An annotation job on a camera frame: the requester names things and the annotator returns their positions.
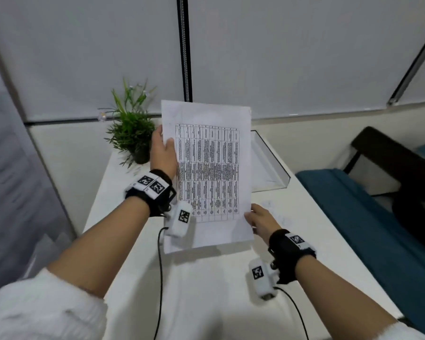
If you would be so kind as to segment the white fluffy sleeve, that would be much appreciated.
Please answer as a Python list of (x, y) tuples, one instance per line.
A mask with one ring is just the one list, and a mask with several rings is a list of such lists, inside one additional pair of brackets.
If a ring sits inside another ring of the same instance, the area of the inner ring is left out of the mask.
[(103, 299), (42, 269), (0, 289), (0, 340), (102, 340)]
[(364, 338), (369, 340), (425, 340), (425, 334), (402, 322), (386, 326), (366, 326)]

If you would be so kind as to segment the white fluffy left sleeve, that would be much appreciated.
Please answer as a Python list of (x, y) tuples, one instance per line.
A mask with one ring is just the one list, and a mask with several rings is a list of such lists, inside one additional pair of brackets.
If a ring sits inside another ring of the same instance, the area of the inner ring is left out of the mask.
[(103, 299), (42, 269), (0, 289), (0, 340), (102, 340)]

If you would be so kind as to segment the person's left forearm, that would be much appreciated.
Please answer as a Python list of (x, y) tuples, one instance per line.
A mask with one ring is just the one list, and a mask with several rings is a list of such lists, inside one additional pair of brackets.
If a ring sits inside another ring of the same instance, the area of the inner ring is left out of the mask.
[(148, 218), (145, 201), (127, 198), (50, 263), (48, 271), (103, 299)]

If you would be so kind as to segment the green potted plant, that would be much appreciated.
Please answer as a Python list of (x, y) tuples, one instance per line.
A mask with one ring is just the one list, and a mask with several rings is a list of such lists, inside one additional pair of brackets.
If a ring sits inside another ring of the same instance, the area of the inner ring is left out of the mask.
[(151, 138), (156, 126), (148, 112), (156, 86), (148, 88), (148, 80), (131, 85), (123, 79), (122, 91), (112, 89), (113, 106), (99, 108), (99, 121), (112, 120), (105, 140), (122, 154), (121, 165), (131, 168), (149, 162)]

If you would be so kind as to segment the person's right hand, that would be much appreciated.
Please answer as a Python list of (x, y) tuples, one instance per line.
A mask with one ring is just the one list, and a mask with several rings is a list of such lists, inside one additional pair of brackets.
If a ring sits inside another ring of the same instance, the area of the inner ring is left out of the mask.
[(259, 215), (257, 228), (252, 228), (253, 232), (258, 235), (266, 245), (269, 245), (272, 234), (282, 227), (274, 219), (271, 213), (258, 204), (251, 204), (251, 210)]

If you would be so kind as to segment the black vertical window frame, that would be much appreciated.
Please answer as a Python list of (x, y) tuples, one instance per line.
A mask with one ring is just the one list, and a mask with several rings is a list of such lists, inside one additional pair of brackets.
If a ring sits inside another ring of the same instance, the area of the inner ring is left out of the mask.
[(188, 0), (176, 0), (185, 102), (193, 102)]

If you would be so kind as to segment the large white roller blind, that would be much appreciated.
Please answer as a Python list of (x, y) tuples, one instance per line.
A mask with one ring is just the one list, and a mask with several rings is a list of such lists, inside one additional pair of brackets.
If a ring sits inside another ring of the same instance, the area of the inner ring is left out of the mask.
[(0, 57), (29, 122), (96, 118), (112, 90), (184, 101), (177, 0), (0, 0)]
[(193, 102), (254, 119), (384, 109), (425, 44), (425, 0), (188, 0)]

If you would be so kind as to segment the blue sofa seat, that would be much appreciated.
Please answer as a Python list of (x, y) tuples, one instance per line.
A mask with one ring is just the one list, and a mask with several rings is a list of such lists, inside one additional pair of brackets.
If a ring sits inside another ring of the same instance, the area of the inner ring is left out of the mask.
[(401, 313), (425, 334), (425, 246), (339, 169), (296, 177)]

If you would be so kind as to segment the white fluffy right sleeve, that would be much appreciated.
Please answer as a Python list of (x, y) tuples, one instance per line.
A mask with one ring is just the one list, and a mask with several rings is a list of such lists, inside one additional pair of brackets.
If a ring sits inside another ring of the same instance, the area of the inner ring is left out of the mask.
[(386, 326), (366, 326), (364, 338), (369, 340), (425, 340), (425, 334), (402, 322)]

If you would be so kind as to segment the person's right forearm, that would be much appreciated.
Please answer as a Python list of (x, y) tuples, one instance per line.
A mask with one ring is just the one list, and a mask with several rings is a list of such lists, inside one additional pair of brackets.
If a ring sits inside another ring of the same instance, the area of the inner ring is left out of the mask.
[(295, 276), (333, 340), (374, 340), (397, 319), (312, 256)]

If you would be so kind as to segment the person's left hand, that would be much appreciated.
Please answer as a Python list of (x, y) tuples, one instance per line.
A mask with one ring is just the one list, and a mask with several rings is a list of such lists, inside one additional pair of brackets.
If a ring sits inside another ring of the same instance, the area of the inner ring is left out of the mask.
[(171, 180), (176, 177), (178, 162), (177, 158), (167, 158), (165, 156), (165, 145), (163, 139), (163, 126), (159, 125), (153, 131), (150, 149), (150, 168), (152, 170), (163, 171)]

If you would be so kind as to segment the black slanted window frame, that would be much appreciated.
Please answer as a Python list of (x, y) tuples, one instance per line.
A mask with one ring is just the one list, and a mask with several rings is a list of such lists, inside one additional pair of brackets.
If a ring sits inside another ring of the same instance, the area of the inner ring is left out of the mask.
[(399, 102), (399, 100), (402, 98), (403, 94), (407, 90), (408, 86), (411, 84), (413, 78), (416, 76), (424, 62), (425, 44), (422, 46), (419, 53), (413, 60), (412, 64), (409, 66), (407, 72), (396, 87), (395, 91), (392, 93), (390, 99), (387, 102), (387, 107), (395, 106)]

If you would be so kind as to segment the clear acrylic document tray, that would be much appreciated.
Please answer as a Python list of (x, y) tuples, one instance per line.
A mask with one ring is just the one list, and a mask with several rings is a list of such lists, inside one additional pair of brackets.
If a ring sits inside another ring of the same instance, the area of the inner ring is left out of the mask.
[(287, 188), (291, 177), (264, 138), (251, 131), (251, 191), (266, 192)]

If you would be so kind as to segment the white paper sheet printed table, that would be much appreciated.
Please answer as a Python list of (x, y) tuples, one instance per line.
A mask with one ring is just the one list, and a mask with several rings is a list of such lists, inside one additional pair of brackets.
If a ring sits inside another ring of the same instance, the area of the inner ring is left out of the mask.
[(161, 101), (164, 142), (178, 161), (178, 201), (192, 206), (187, 234), (164, 235), (165, 254), (254, 240), (251, 209), (251, 108)]

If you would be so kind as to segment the grey frosted partition panel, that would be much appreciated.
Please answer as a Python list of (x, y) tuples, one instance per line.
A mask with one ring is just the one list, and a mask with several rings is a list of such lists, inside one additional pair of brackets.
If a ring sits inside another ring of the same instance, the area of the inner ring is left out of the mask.
[(75, 238), (0, 74), (0, 288), (34, 277)]

